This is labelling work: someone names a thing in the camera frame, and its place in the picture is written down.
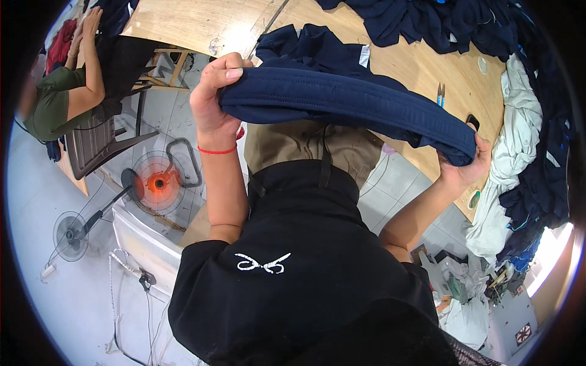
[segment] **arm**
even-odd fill
[[[65,67],[69,70],[75,70],[77,68],[77,55],[79,54],[79,45],[81,40],[83,39],[83,21],[81,21],[73,33],[73,40],[71,41],[71,47],[69,47],[69,52],[67,52],[67,61],[65,62]]]
[[[438,152],[439,178],[383,227],[380,240],[400,262],[411,262],[409,252],[419,242],[423,232],[468,186],[490,169],[490,142],[478,134],[475,139],[476,156],[468,166],[452,166]]]
[[[69,91],[67,120],[89,111],[104,100],[104,82],[94,41],[102,10],[92,8],[83,22],[83,52],[86,59],[86,86]]]
[[[238,53],[230,53],[208,64],[199,84],[191,93],[189,104],[197,127],[199,148],[227,151],[236,146],[236,132],[241,121],[221,111],[217,91],[235,83],[242,67],[252,62]],[[232,244],[248,216],[248,199],[236,150],[226,154],[201,153],[203,176],[207,187],[207,215],[210,221],[208,240]]]

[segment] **fan guard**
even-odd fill
[[[80,214],[67,211],[61,214],[53,227],[53,243],[59,256],[67,262],[80,259],[87,250],[86,221]]]
[[[164,151],[150,151],[138,159],[134,171],[144,188],[144,197],[134,201],[143,211],[164,216],[180,205],[185,195],[185,172],[177,158]]]

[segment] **scissors logo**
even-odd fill
[[[241,271],[250,271],[251,269],[255,269],[255,268],[263,268],[268,273],[273,273],[275,275],[278,275],[279,273],[283,273],[283,271],[285,271],[285,267],[282,264],[279,264],[279,262],[282,262],[285,259],[289,258],[291,253],[287,253],[284,256],[282,256],[281,258],[275,259],[274,261],[269,262],[267,264],[263,264],[263,265],[258,264],[257,261],[250,258],[248,255],[244,255],[241,253],[236,253],[234,255],[240,256],[240,257],[246,259],[245,261],[241,261],[238,263],[238,265],[236,265],[236,267],[238,267],[238,269]],[[275,272],[271,269],[273,267],[280,267],[280,270],[278,272]]]

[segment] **white label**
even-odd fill
[[[560,164],[557,162],[557,160],[553,157],[552,154],[550,154],[550,152],[546,152],[546,158],[547,160],[551,161],[551,163],[553,164],[553,166],[555,167],[560,167]]]
[[[368,67],[368,60],[370,59],[370,46],[364,45],[362,46],[362,51],[360,51],[360,60],[358,63],[362,67]]]

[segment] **olive green shirt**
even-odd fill
[[[68,134],[91,117],[91,110],[67,120],[69,90],[86,85],[85,68],[75,71],[59,67],[37,86],[37,99],[33,112],[24,121],[26,129],[35,138],[54,141]]]

